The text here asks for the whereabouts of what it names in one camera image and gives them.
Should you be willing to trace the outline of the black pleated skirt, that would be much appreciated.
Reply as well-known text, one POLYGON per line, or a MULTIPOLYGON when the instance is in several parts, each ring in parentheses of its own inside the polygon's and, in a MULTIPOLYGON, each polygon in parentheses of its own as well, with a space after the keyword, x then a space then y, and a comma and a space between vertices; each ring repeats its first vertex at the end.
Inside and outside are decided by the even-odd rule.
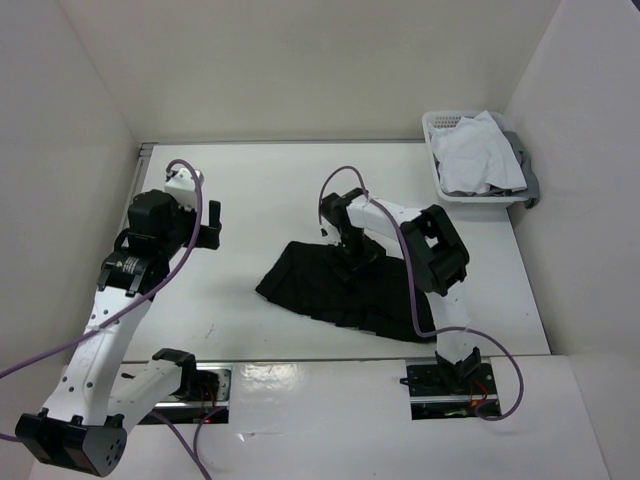
POLYGON ((427 343, 414 330, 405 262, 382 255, 345 279, 330 245, 292 241, 256 287, 268 302, 339 328, 427 343))

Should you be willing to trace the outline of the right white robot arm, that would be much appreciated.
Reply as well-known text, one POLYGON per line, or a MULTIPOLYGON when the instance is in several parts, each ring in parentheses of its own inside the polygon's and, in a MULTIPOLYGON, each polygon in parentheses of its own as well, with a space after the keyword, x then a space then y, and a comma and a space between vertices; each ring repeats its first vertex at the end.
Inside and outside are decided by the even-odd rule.
POLYGON ((369 199, 356 188, 322 198, 319 216, 339 234, 329 265, 344 282, 386 257, 385 249, 365 234, 367 230, 398 242, 413 282, 410 292, 424 294, 429 304, 439 384, 450 393, 463 391, 481 356, 468 330, 471 318, 464 281, 470 257, 445 210, 438 205, 420 210, 369 199))

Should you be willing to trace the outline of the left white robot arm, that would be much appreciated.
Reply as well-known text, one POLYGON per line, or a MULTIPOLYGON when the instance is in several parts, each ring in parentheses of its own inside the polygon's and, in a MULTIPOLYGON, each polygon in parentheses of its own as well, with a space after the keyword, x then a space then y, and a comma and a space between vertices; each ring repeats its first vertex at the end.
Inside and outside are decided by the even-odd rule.
POLYGON ((62 378, 41 410, 24 413, 15 435, 43 464, 108 476, 122 459, 127 436, 168 396, 214 402, 217 374, 200 370, 193 354, 163 348, 119 391, 121 362, 179 250, 215 250, 220 225, 202 226, 202 195, 168 188, 138 194, 128 227, 104 259, 91 316, 62 378))

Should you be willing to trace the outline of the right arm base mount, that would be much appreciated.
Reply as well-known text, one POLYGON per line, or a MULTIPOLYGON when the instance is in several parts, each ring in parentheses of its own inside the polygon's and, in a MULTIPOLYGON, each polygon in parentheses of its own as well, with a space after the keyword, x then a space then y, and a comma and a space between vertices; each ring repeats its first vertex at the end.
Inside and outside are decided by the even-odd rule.
POLYGON ((491 364, 483 361, 459 386, 447 386, 434 361, 408 362, 399 380, 408 389, 411 418, 439 420, 502 414, 491 364))

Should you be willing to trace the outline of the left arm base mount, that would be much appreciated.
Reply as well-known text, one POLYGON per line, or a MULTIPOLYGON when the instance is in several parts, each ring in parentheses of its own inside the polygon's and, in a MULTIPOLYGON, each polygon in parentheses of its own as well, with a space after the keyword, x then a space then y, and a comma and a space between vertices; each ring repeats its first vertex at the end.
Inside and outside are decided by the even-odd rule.
POLYGON ((197 368, 209 372, 216 379, 200 383, 187 400, 166 396, 156 404, 153 412, 175 425, 197 425, 207 415, 206 424, 227 424, 233 366, 230 363, 199 362, 197 368))

